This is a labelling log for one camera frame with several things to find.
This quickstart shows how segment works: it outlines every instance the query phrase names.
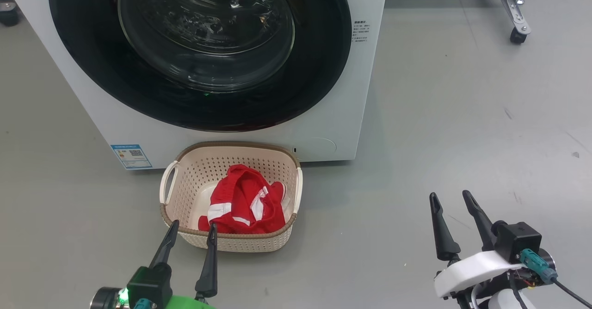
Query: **washing machine drum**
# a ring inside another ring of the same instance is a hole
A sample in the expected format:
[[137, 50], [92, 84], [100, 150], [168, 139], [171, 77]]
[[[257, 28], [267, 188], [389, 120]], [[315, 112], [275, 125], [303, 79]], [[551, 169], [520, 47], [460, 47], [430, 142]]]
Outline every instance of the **washing machine drum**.
[[49, 0], [78, 65], [173, 125], [258, 130], [319, 102], [351, 45], [347, 0]]

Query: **front-loading washing machine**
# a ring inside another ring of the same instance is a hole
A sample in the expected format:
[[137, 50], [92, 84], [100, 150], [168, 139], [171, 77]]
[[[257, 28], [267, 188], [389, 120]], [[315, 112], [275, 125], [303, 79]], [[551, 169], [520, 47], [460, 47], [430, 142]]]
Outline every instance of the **front-loading washing machine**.
[[117, 158], [201, 141], [355, 158], [385, 0], [16, 0]]

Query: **red clothing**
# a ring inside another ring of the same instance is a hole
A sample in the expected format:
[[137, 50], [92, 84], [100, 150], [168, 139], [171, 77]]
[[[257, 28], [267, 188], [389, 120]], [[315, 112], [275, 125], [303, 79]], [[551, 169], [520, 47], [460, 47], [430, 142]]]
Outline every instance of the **red clothing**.
[[199, 218], [199, 230], [209, 231], [215, 222], [219, 233], [266, 234], [286, 225], [281, 182], [269, 185], [257, 170], [244, 164], [231, 166], [227, 174], [212, 193], [208, 215]]

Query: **gray floor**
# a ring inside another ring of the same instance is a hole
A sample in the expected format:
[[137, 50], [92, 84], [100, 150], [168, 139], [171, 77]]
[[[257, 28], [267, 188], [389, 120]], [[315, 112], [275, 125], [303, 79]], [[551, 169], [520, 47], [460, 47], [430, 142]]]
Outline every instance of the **gray floor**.
[[[589, 294], [592, 0], [527, 0], [509, 44], [496, 0], [387, 0], [358, 157], [305, 169], [287, 246], [220, 254], [223, 308], [456, 308], [435, 297], [427, 197], [467, 257], [461, 190], [493, 220], [543, 234], [560, 279]], [[165, 228], [161, 172], [122, 169], [27, 22], [0, 26], [0, 307], [86, 308], [124, 286]], [[179, 240], [172, 286], [192, 296], [204, 252]], [[546, 286], [537, 307], [577, 307]]]

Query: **brown basket rim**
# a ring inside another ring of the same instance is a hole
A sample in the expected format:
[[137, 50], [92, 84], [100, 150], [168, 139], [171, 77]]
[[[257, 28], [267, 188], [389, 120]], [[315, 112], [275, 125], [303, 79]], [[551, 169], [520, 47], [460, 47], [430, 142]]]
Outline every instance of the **brown basket rim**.
[[[160, 214], [162, 216], [162, 219], [170, 227], [171, 224], [173, 223], [173, 221], [167, 215], [166, 208], [167, 208], [167, 206], [165, 204], [162, 204], [162, 203], [160, 204]], [[281, 234], [285, 233], [288, 229], [290, 229], [290, 227], [292, 227], [292, 224], [294, 224], [294, 221], [296, 221], [296, 216], [298, 216], [298, 214], [297, 213], [293, 213], [292, 216], [290, 217], [290, 220], [288, 220], [288, 222], [286, 222], [286, 224], [280, 230], [274, 231], [273, 233], [268, 233], [268, 234], [226, 234], [226, 233], [218, 233], [218, 238], [219, 239], [232, 239], [232, 240], [265, 240], [265, 239], [272, 239], [273, 237], [280, 236]], [[207, 231], [189, 229], [189, 228], [185, 228], [185, 227], [179, 227], [179, 233], [184, 233], [184, 234], [189, 234], [189, 235], [198, 235], [198, 236], [204, 236], [204, 237], [207, 237], [208, 236], [208, 232]]]
[[[203, 147], [250, 147], [250, 148], [262, 148], [262, 149], [271, 149], [273, 151], [278, 151], [278, 152], [282, 152], [285, 155], [288, 155], [290, 157], [290, 159], [292, 159], [292, 161], [294, 161], [294, 164], [296, 165], [296, 168], [300, 168], [300, 162], [298, 161], [298, 159], [296, 159], [296, 157], [287, 149], [283, 148], [283, 147], [279, 147], [279, 146], [275, 146], [275, 145], [268, 145], [268, 144], [262, 144], [259, 142], [246, 142], [246, 141], [207, 141], [207, 142], [198, 142], [197, 144], [191, 145], [189, 147], [187, 147], [186, 149], [184, 149], [181, 153], [179, 153], [179, 155], [176, 157], [176, 161], [180, 162], [181, 159], [183, 159], [183, 157], [185, 155], [187, 155], [189, 152], [198, 149], [198, 148], [203, 148]], [[163, 218], [163, 220], [165, 221], [165, 223], [170, 227], [172, 224], [172, 220], [169, 218], [169, 216], [167, 215], [167, 209], [166, 209], [166, 205], [165, 204], [160, 204], [160, 214]], [[218, 238], [219, 239], [233, 239], [233, 240], [265, 240], [265, 239], [272, 239], [273, 237], [279, 236], [283, 233], [285, 233], [290, 227], [292, 227], [292, 224], [294, 224], [294, 221], [296, 220], [296, 216], [298, 215], [298, 213], [292, 213], [292, 216], [290, 217], [290, 220], [288, 220], [288, 222], [286, 222], [286, 224], [278, 231], [274, 231], [273, 233], [268, 233], [268, 234], [226, 234], [226, 233], [218, 233]], [[195, 229], [189, 229], [189, 228], [185, 228], [185, 227], [179, 227], [179, 232], [180, 233], [185, 233], [185, 234], [190, 234], [190, 235], [198, 235], [198, 236], [208, 236], [208, 232], [207, 231], [200, 231], [200, 230], [195, 230]]]

